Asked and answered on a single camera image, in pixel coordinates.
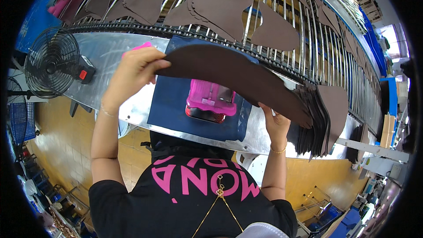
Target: pink machine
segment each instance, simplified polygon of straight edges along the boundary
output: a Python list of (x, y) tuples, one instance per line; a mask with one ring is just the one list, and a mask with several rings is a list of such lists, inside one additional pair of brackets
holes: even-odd
[(203, 80), (191, 80), (185, 113), (189, 117), (222, 123), (236, 113), (235, 91)]

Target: woman's arm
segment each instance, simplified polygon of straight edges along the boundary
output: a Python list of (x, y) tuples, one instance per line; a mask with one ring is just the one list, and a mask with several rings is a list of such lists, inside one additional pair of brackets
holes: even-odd
[(169, 67), (165, 54), (154, 47), (126, 52), (103, 94), (91, 143), (93, 183), (114, 180), (124, 185), (118, 161), (119, 107), (149, 82), (154, 72)]
[(259, 103), (266, 118), (266, 129), (270, 136), (271, 149), (267, 158), (266, 169), (264, 170), (262, 193), (272, 201), (285, 199), (286, 184), (286, 156), (285, 147), (291, 121), (279, 113), (272, 114), (272, 109)]

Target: metal rack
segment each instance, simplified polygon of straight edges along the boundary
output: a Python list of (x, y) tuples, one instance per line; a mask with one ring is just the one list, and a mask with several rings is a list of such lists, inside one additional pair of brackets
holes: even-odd
[[(127, 32), (167, 38), (182, 35), (229, 46), (256, 57), (263, 65), (299, 83), (308, 81), (343, 87), (348, 94), (349, 113), (359, 122), (366, 122), (374, 135), (377, 135), (382, 127), (382, 112), (371, 84), (373, 79), (367, 79), (352, 54), (346, 52), (343, 40), (345, 37), (337, 37), (330, 27), (321, 24), (315, 18), (318, 8), (314, 0), (307, 0), (309, 8), (298, 0), (254, 0), (252, 6), (242, 13), (245, 24), (244, 37), (241, 42), (234, 43), (221, 38), (204, 26), (163, 25), (167, 13), (180, 5), (183, 0), (164, 0), (161, 16), (154, 26), (140, 24), (131, 17), (104, 22), (108, 11), (117, 1), (111, 0), (109, 9), (101, 20), (86, 17), (71, 24), (67, 29), (73, 33)], [(251, 44), (251, 35), (262, 23), (262, 17), (257, 11), (259, 1), (272, 7), (298, 31), (300, 34), (298, 49), (280, 51)], [(85, 7), (86, 3), (87, 0), (84, 0), (79, 10)]]

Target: white container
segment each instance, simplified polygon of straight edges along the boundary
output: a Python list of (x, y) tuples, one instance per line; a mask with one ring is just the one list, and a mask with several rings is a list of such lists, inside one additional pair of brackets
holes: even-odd
[(250, 173), (259, 187), (262, 186), (267, 157), (247, 152), (236, 152), (235, 155), (236, 162)]

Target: woman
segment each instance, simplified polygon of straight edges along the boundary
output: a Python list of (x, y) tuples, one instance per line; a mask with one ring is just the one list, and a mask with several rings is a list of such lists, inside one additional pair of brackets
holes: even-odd
[[(155, 83), (156, 70), (171, 66), (165, 56), (153, 47), (127, 52), (103, 95), (91, 144), (89, 191), (99, 237), (260, 237), (257, 230), (295, 237), (296, 217), (284, 200), (290, 120), (273, 116), (263, 104), (272, 144), (261, 190), (244, 168), (230, 161), (227, 150), (151, 132), (154, 162), (128, 193), (118, 161), (119, 107)], [(249, 227), (250, 235), (242, 233), (255, 222), (267, 224)]]

